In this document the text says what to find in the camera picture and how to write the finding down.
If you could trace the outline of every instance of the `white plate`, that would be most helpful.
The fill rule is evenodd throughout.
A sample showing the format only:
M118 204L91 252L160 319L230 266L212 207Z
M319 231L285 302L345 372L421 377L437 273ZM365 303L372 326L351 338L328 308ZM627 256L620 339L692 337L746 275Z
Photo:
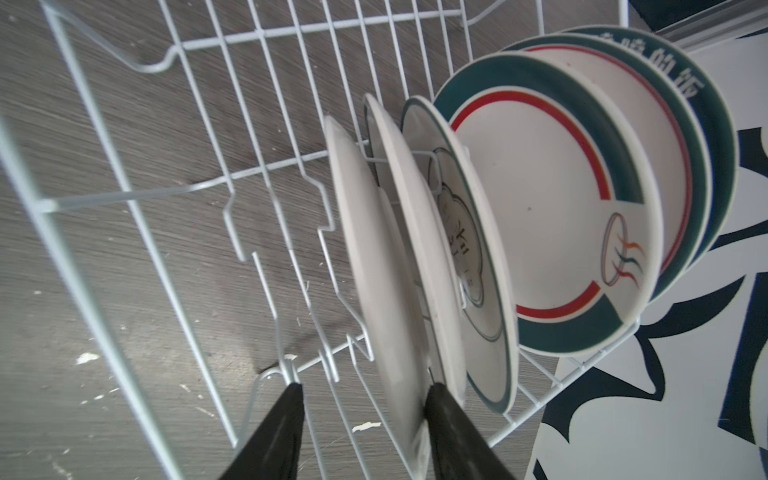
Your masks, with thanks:
M450 393L460 405L466 389L462 348L461 293L445 230L432 195L395 122L376 99L365 96L366 126L375 157L389 162L394 188L418 266L429 308L437 355L432 356Z
M573 69L502 52L435 107L470 153L515 286L520 345L591 353L637 320L658 278L659 193L637 135Z
M332 117L326 117L325 126L347 252L390 424L411 471L424 478L430 453L423 414L428 347L405 247L382 206L389 201L382 201L383 191L360 150Z
M502 239L475 168L453 130L424 97L411 97L400 127L429 179L454 267L465 292L462 322L469 382L494 411L506 413L518 384L518 322Z
M654 298L661 295L694 258L710 216L710 155L693 109L648 60L610 41L556 34L505 50L526 51L579 71L632 125L654 170L664 214L664 255Z
M672 80L696 112L710 151L713 193L707 229L690 268L717 239L736 193L739 141L728 105L709 75L682 49L662 37L616 25L592 25L571 31L598 35L640 52Z

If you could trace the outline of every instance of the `dish rack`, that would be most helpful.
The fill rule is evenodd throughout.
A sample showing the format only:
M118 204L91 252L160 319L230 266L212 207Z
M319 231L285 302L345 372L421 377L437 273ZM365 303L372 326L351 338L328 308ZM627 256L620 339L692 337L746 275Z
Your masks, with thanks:
M30 170L28 169L23 158L21 157L18 150L16 149L14 141L11 138L8 132L8 129L6 128L2 120L0 120L0 157L2 158L2 164L8 174L8 177L13 183L22 203L24 204L28 212L28 215L32 220L32 223L35 225L35 228L38 231L39 236L41 237L44 245L47 247L48 252L51 255L51 258L53 259L55 266L58 269L58 272L60 273L62 279L66 284L66 287L68 288L74 300L74 303L76 304L77 308L79 308L80 313L84 318L84 321L86 322L88 328L92 332L93 337L98 342L98 345L100 346L101 351L103 352L104 357L107 361L108 367L114 374L114 377L118 385L121 387L121 390L124 393L124 396L129 406L131 407L131 410L134 413L134 416L137 422L139 423L142 432L147 438L147 441L149 442L150 447L152 448L154 454L157 457L157 460L161 464L161 467L168 478L172 478L174 480L181 479L181 478L184 478L184 473L182 472L177 459L174 457L174 454L169 446L166 436L162 432L162 429L159 426L158 421L156 420L152 412L152 409L149 403L147 402L147 399L145 398L144 394L141 391L141 388L138 385L138 382L136 380L136 377L133 373L133 370L129 362L126 360L126 357L123 351L121 350L121 347L118 344L118 341L114 333L112 332L111 328L108 326L108 321L101 311L98 300L94 296L88 283L85 281L84 275L76 265L74 260L74 255L70 247L68 246L67 240L65 239L65 235L63 234L62 229L59 227L54 214L56 214L57 212L77 210L77 209L81 209L85 207L93 207L97 205L112 204L117 202L127 203L128 208L131 212L131 215L133 216L136 226L141 234L141 238L144 241L144 245L146 246L147 251L151 257L152 263L157 271L158 276L160 277L165 293L167 294L167 297L170 300L170 303L179 321L181 329L184 332L185 338L189 343L189 347L200 368L202 378L205 381L205 384L208 388L210 396L216 407L222 426L227 434L227 438L229 439L235 451L238 451L239 447L241 447L245 443L245 441L248 440L250 436L250 430L249 430L250 415L251 415L251 412L253 411L253 406L257 398L257 391L262 386L263 382L272 376L281 376L285 381L286 385L292 382L300 382L301 372L317 364L321 364L322 368L325 371L326 378L328 380L329 390L333 395L333 398L336 402L336 406L338 407L338 410L339 410L339 414L344 423L345 430L349 436L349 440L356 453L357 459L359 460L363 476L365 478L369 478L370 475L369 475L368 468L366 467L366 461L363 458L361 450L356 442L356 438L353 434L353 431L349 423L347 422L345 409L342 406L334 387L334 384L339 381L339 370L336 368L337 359L335 357L337 353L341 353L342 351L347 349L349 350L349 354L351 356L353 366L355 368L357 376L359 377L359 380L362 384L363 389L365 390L367 396L369 397L372 405L376 409L376 412L379 414L382 424L385 426L387 432L390 433L390 438L392 438L392 435L391 435L391 432L389 431L389 426L387 424L386 418L382 414L382 411L379 408L379 405L377 404L376 400L374 399L374 396L371 393L369 386L366 384L366 381L364 380L363 375L360 372L360 369L358 366L359 359L356 353L356 349L359 350L359 353L362 354L362 356L365 358L366 361L372 362L374 360L373 351L367 339L365 325L360 315L350 306L348 301L339 291L339 284L336 280L336 274L334 273L333 262L331 261L329 251L326 246L324 234L328 232L336 231L336 228L338 227L336 221L333 218L329 195L326 191L326 186L319 180L308 175L308 173L305 170L306 162L324 158L326 157L327 152L317 151L311 154L300 153L298 141L296 139L296 135L294 134L293 126L291 124L288 110L286 108L285 97L283 96L283 93L280 89L280 81L277 77L277 73L272 61L272 57L270 56L270 39L276 38L276 37L293 36L293 37L296 37L296 39L298 40L300 54L302 56L304 66L306 68L307 78L310 85L310 89L312 91L315 107L317 109L319 117L322 119L323 109L320 104L318 91L315 85L313 70L310 66L310 61L308 59L306 42L311 41L307 37L309 37L310 34L314 32L328 32L330 34L334 54L336 56L336 61L339 68L339 73L341 75L341 79L343 83L344 92L346 94L346 102L352 114L356 140L358 142L364 143L365 140L361 138L360 127L356 120L357 116L354 111L353 98L350 93L347 73L344 69L344 57L339 49L339 42L336 37L336 31L340 29L346 29L346 28L359 29L360 34L362 35L363 44L365 46L366 55L367 55L367 59L370 67L370 74L372 75L373 84L376 90L376 95L379 98L379 100L381 100L379 80L377 78L377 71L376 71L375 62L374 62L374 53L369 43L369 35L366 30L366 27L369 25L387 25L387 24L389 25L389 29L392 35L392 43L395 50L394 53L397 60L397 66L399 69L399 72L398 72L399 77L402 81L403 91L406 93L406 97L408 97L406 72L403 67L403 61L401 57L401 51L398 43L398 35L396 32L395 25L400 22L415 23L415 27L416 27L416 31L419 39L419 47L422 54L424 70L427 77L427 85L429 86L429 93L431 97L434 97L434 91L432 86L432 76L430 75L430 71L429 71L429 59L428 59L427 50L425 47L424 35L422 33L422 22L423 21L431 21L431 22L439 21L440 22L440 28L442 30L442 38L445 44L445 55L446 55L446 60L449 67L449 74L453 74L453 64L451 59L451 49L449 47L449 36L448 36L447 27L446 27L446 19L447 18L460 19L460 22L461 22L460 25L463 28L468 59L469 61L472 61L473 53L472 53L472 36L470 35L472 30L471 27L481 22L483 18L491 14L498 6L503 4L505 0L496 0L495 2L490 4L490 6L488 6L484 11L482 11L481 13L479 13L473 18L467 18L465 0L459 0L458 1L459 8L456 8L456 9L445 9L443 8L442 0L437 0L436 11L423 11L423 12L419 11L416 0L412 0L413 12L399 13L399 14L393 14L391 6L389 4L389 0L383 0L386 6L386 15L379 15L379 16L364 16L362 13L360 1L359 0L353 0L353 1L354 1L356 12L357 12L357 18L334 21L331 16L328 0L322 0L326 21L321 23L301 25L299 23L299 19L296 14L294 1L286 0L287 6L290 9L291 18L293 20L293 26L279 27L279 28L262 28L254 1L247 0L250 14L253 18L254 30L225 35L222 31L221 23L219 22L219 19L217 17L216 9L214 7L212 0L205 0L207 12L210 16L210 20L213 24L214 30L216 32L216 36L211 38L201 38L197 40L182 41L180 39L177 27L174 24L174 19L170 13L170 9L168 8L166 0L159 0L161 11L164 16L164 20L170 31L170 36L173 39L173 44L166 51L164 58L158 63L141 64L136 62L128 53L126 53L125 51L121 50L120 48L110 43L107 39L105 39L103 36L97 33L94 29L90 28L84 22L79 20L76 16L70 13L66 8L59 5L55 0L41 0L41 5L45 13L45 17L50 26L51 32L58 44L58 47L61 51L61 55L63 56L65 63L71 73L72 80L78 90L78 93L81 96L81 100L91 119L93 128L98 137L98 140L101 142L101 146L103 147L106 157L108 159L108 162L111 165L111 169L113 170L114 175L118 180L120 191L112 191L112 192L106 192L106 193L100 193L100 194L85 194L85 195L78 195L73 197L57 197L57 198L44 197L41 194L41 191L39 190L38 185L35 183L35 179L32 177ZM538 19L538 32L540 35L543 35L545 31L545 27L544 27L544 16L542 11L541 0L535 0L535 6L536 6L536 12L537 12L537 19ZM619 0L617 3L617 6L618 6L619 23L621 25L628 25L629 17L628 17L627 0ZM210 139L210 143L214 149L215 158L220 166L222 174L219 177L212 178L210 180L202 181L195 184L183 185L179 187L163 187L163 188L154 188L150 190L135 190L131 185L131 180L128 178L123 162L121 161L120 154L118 153L118 150L114 146L114 143L111 139L110 131L104 122L104 118L102 117L102 113L99 109L96 98L93 92L91 91L91 88L89 87L88 79L78 60L78 56L71 42L70 35L67 33L67 29L65 28L65 23L77 29L80 32L80 34L84 35L88 40L92 41L93 43L98 45L100 48L104 49L106 52L112 55L114 58L122 62L125 65L125 67L136 72L158 73L158 72L166 71L169 68L171 68L176 63L176 61L179 61L181 63L181 66L189 82L190 88L192 90L192 94L194 96L194 100L197 104L198 110L200 112L200 116L202 117L205 129ZM234 64L232 62L232 59L230 57L230 52L229 52L229 45L244 43L244 42L257 42L261 45L261 48L263 50L263 55L266 60L266 65L269 68L272 87L274 88L276 99L279 103L280 111L283 117L283 122L285 124L286 130L290 139L290 145L291 145L291 148L293 149L293 156L286 160L270 162L267 164L263 159L262 150L259 146L259 141L258 141L258 132L256 132L253 126L253 123L250 119L249 108L247 107L247 103L245 102L245 98L240 88L240 83L238 81L238 72L234 67ZM251 167L251 168L247 168L245 170L240 170L240 171L230 171L230 168L227 166L227 162L224 160L224 156L222 155L219 141L217 140L217 136L214 131L214 127L207 113L207 109L205 107L203 98L200 94L200 90L195 80L195 75L192 71L190 62L188 60L189 54L202 49L219 49L221 51L221 54L223 55L223 59L227 67L227 72L230 76L230 80L234 88L235 95L237 96L237 101L240 106L241 113L243 115L243 118L245 119L248 137L252 144L253 150L256 152L256 156L258 160L258 166L256 167ZM329 278L333 285L333 289L336 292L336 296L338 297L338 300L345 306L345 308L349 311L352 317L357 320L357 323L359 324L359 327L360 327L361 333L358 333L358 332L347 333L346 334L347 341L337 346L333 346L328 342L328 339L326 338L326 334L323 331L323 326L321 322L318 320L317 315L315 314L315 311L313 310L313 306L310 301L310 296L308 294L308 286L305 280L303 279L302 268L296 258L296 254L293 249L293 241L291 238L290 227L288 225L288 222L285 216L283 215L283 210L280 203L280 196L278 195L278 193L273 188L270 182L271 171L280 169L280 168L286 168L286 167L297 167L303 179L309 182L310 184L312 184L319 191L319 194L322 197L323 207L324 207L324 211L325 211L328 223L327 225L318 227L317 232L319 235L320 245L323 249L323 255L325 257L325 264L327 265L327 268L328 268ZM270 194L270 198L273 203L273 208L276 214L276 218L280 225L280 229L282 231L285 247L287 248L288 254L290 255L296 280L300 286L301 292L303 294L304 302L306 303L306 307L309 310L314 327L316 329L317 336L319 337L319 340L322 343L322 348L319 350L319 355L314 359L310 360L309 362L305 362L301 365L297 365L296 363L293 362L293 360L289 356L286 356L284 354L283 343L280 335L279 314L276 311L275 303L270 293L270 285L266 281L264 270L262 268L262 264L260 262L258 252L256 250L252 252L245 251L245 249L243 248L240 242L240 238L238 237L238 232L237 232L235 223L233 222L232 208L233 208L233 203L235 201L236 194L237 194L237 190L235 188L235 180L238 180L244 177L249 177L252 175L261 175L261 177L263 178L264 185ZM219 392L219 389L217 388L217 383L216 383L216 379L214 378L214 373L211 371L210 367L207 364L206 356L204 355L200 347L200 344L197 340L192 324L190 324L190 320L187 318L187 315L184 312L184 308L181 304L180 297L177 293L176 288L174 287L174 282L170 277L168 268L166 268L166 264L164 262L164 256L161 254L154 240L153 233L144 217L144 213L142 211L142 206L141 206L142 200L169 197L172 195L183 195L196 190L212 188L221 184L224 184L227 186L227 189L230 195L229 200L227 201L226 205L223 208L223 223L225 228L227 229L229 238L232 243L232 248L234 249L234 252L237 255L237 258L241 262L249 262L249 263L252 262L253 266L256 268L258 272L261 285L263 287L263 293L266 296L266 301L270 307L272 317L274 320L274 326L275 326L275 332L276 332L275 343L276 343L276 351L278 356L277 366L274 366L272 368L269 368L261 372L261 374L259 374L253 380L253 388L251 389L250 400L247 408L247 414L245 419L243 420L242 426L239 427L238 429L236 429L236 426L233 424L229 414L227 413L227 409L225 408L221 394ZM517 427L519 427L520 424L522 424L523 422L531 418L531 416L533 416L539 409L544 407L559 392L561 392L564 388L566 388L571 383L573 383L573 381L575 381L579 376L584 374L584 372L590 369L596 362L598 362L600 359L605 357L611 350L615 349L616 346L618 346L623 341L625 341L626 338L634 335L638 327L639 327L639 319L632 326L632 328L630 328L620 339L610 344L609 346L599 350L597 353L595 353L591 358L587 359L586 361L582 362L577 359L568 359L569 361L575 362L577 364L577 368L576 370L574 370L564 378L557 378L552 372L548 371L545 367L543 367L535 358L527 354L525 351L521 350L520 352L521 356L527 362L531 363L536 369L538 369L541 372L541 374L545 375L549 380L551 380L551 388L543 396L538 398L534 396L524 385L522 384L518 385L518 389L520 390L520 392L522 392L525 396L527 396L531 400L531 406L529 406L525 411L523 411L522 413L520 413L518 416L514 418L512 418L509 415L504 415L507 421L506 425L503 428L499 429L496 433L491 435L489 438L487 438L488 444L490 446L494 446L494 445L497 445L501 440L506 438ZM318 442L316 439L316 430L313 425L311 411L309 407L306 408L306 420L308 423L309 433L313 442L316 458L318 461L320 474L323 478L327 478L328 475L326 472L326 467L323 462L321 448L318 445ZM399 446L396 444L394 439L392 439L392 442L396 450L398 450L399 452Z

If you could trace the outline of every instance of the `green rim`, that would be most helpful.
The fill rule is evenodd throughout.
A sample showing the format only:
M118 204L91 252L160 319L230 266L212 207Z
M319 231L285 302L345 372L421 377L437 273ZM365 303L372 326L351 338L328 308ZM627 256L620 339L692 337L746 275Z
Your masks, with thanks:
M704 137L707 139L712 164L713 195L709 223L704 231L701 244L693 260L691 260L691 263L695 262L710 249L717 238L735 193L739 144L725 101L710 77L685 52L663 38L633 28L610 25L580 27L567 31L597 35L627 45L633 41L642 41L644 44L642 55L651 60L652 63L655 62L655 65L667 74L672 82L679 78L681 79L679 83L683 86L685 85L684 78L687 78L687 81L691 81L692 78L699 80L700 86L696 85L698 92L694 96L688 97L687 100L696 112ZM686 75L686 71L690 73L691 77Z
M650 84L664 100L677 120L677 125L683 135L689 158L691 180L690 208L687 225L677 246L677 251L656 282L656 289L651 299L656 298L685 271L685 268L694 259L694 255L701 243L700 235L702 229L705 228L705 223L709 217L707 206L707 153L702 148L697 129L693 124L696 120L690 117L688 110L685 108L684 100L659 75L656 68L653 68L640 55L636 55L619 45L587 35L547 35L545 37L520 41L505 48L505 50L524 50L542 45L578 46L582 51L589 50L598 55L603 54L603 56L608 55L612 57L612 59L624 64L627 70L636 72L636 74L640 75L643 80Z
M400 115L400 130L405 127L405 124L403 123L406 119L406 113L408 113L408 109L411 107L419 107L423 111L425 111L429 117L439 126L438 120L435 118L434 115L432 115L432 112L425 106L424 101L421 98L417 97L411 97L406 101L406 104L402 107L402 113ZM462 173L461 166L458 164L458 161L456 160L456 152L453 148L453 145L451 145L451 141L448 139L448 137L445 135L445 132L438 127L438 130L440 131L440 134L442 135L443 140L445 141L445 146L447 147L447 150L449 151L449 156L451 159L453 159L453 162L456 166L456 170L459 173L460 178L462 179L462 183L464 185L464 189L467 192L469 207L471 207L472 212L475 214L475 219L477 220L477 232L478 237L480 239L480 242L482 243L483 249L486 253L488 253L488 257L490 257L490 249L488 248L488 243L485 240L485 235L483 234L483 226L482 226L482 219L480 215L478 214L478 209L475 206L475 198L472 196L472 191L469 189L469 185L467 185L467 181L464 178L464 175ZM488 265L491 269L491 275L493 278L493 291L495 292L495 297L498 302L498 311L500 312L502 316L502 336L501 338L504 339L504 349L505 349L505 359L507 362L507 379L506 379L506 387L504 390L504 395L502 396L502 399L494 402L490 399L488 399L482 391L477 387L475 384L475 381L472 379L472 376L467 373L467 379L469 380L469 383L472 385L472 388L475 389L477 394L480 396L482 401L493 411L495 412L506 412L509 407L509 403L511 401L511 395L512 395L512 365L511 361L509 359L509 338L507 334L507 323L506 318L504 317L504 305L502 302L502 295L498 291L498 281L496 280L496 269L493 266L493 262L491 259L488 259Z
M616 200L644 203L640 178L618 128L603 106L565 71L537 58L495 54L467 65L443 85L435 107L448 121L471 97L494 87L523 87L562 105L598 146Z
M576 117L606 163L616 200L643 204L640 178L631 153L614 124L592 94L560 68L527 55L489 55L467 65L443 85L435 107L450 121L476 94L496 87L523 87L537 91ZM540 323L518 317L520 344L548 353L578 352L611 337L624 323L604 296L587 312L558 323Z

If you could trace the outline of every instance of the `bowl logo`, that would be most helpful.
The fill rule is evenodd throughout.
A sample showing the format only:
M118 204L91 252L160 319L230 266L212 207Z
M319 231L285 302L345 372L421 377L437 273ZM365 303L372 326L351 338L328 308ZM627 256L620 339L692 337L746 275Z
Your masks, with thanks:
M482 249L475 221L467 204L448 185L442 185L437 201L462 288L469 301L481 308L485 291L482 284Z
M645 258L645 251L639 243L630 242L627 233L627 221L620 213L614 213L608 219L603 236L603 254L600 268L603 281L607 286L615 285L620 279L628 278L637 288L637 275L643 274L643 267L637 261Z

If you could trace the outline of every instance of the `gray floor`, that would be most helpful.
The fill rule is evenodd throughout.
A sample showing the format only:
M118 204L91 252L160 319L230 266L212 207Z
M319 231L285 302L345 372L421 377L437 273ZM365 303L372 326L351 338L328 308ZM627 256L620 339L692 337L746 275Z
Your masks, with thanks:
M173 0L171 11L183 39L212 36L203 2ZM297 0L303 23L321 22L320 2ZM468 16L490 0L467 2ZM170 36L156 3L66 1L65 4L110 41L144 62L162 58ZM290 25L283 2L262 1L264 27ZM419 2L422 10L434 2ZM458 0L445 0L455 8ZM335 18L354 18L353 2L332 2ZM253 29L247 4L217 2L226 33ZM393 2L395 12L411 11L411 2ZM384 13L383 2L363 2L366 15ZM632 12L632 23L643 26ZM547 30L587 23L615 23L613 0L545 2ZM0 108L8 117L28 164L47 195L64 196L117 190L90 121L81 105L41 9L35 2L0 2ZM437 21L424 22L435 89L448 77ZM414 25L398 25L410 94L427 94ZM385 106L399 113L403 92L387 25L369 28ZM535 34L533 0L510 0L472 29L475 55L483 55ZM449 22L456 67L467 60L463 30ZM216 177L213 156L200 115L180 64L166 73L128 71L93 45L74 35L75 47L96 92L114 141L135 188L168 187ZM306 36L323 107L352 131L330 36ZM373 91L358 30L339 32L357 115L362 94ZM324 149L295 38L270 41L270 49L302 153ZM266 161L293 155L261 49L232 47L233 59L257 126ZM217 49L190 54L202 95L232 170L256 161L226 68ZM308 164L314 177L331 185L325 160ZM354 320L334 297L316 227L324 223L317 190L295 167L273 173L285 208L296 253L310 296L329 339L338 344L357 332ZM297 362L316 355L317 335L300 295L275 214L261 177L239 180L234 214L247 251L257 248L286 332L286 351ZM225 187L142 203L187 314L207 354L235 423L244 414L256 373L274 363L274 328L255 269L234 256L222 221ZM58 216L78 262L132 361L141 385L174 445L189 478L216 478L231 450L190 350L157 274L123 204ZM99 353L69 299L7 181L0 181L0 478L162 478L147 443L102 359L76 365L86 352ZM344 294L356 293L343 236L328 236ZM347 353L336 356L342 374L337 386L349 421L376 420L376 413L352 369ZM375 366L363 366L376 395ZM543 392L548 383L531 369L521 378ZM349 439L320 366L303 374L331 478L360 478ZM272 379L259 398L263 415L279 395ZM515 412L528 406L518 398ZM470 394L468 413L483 435L504 424ZM496 449L502 461L522 477L539 417L520 427ZM405 478L406 473L381 428L356 433L374 478ZM319 478L305 432L301 478Z

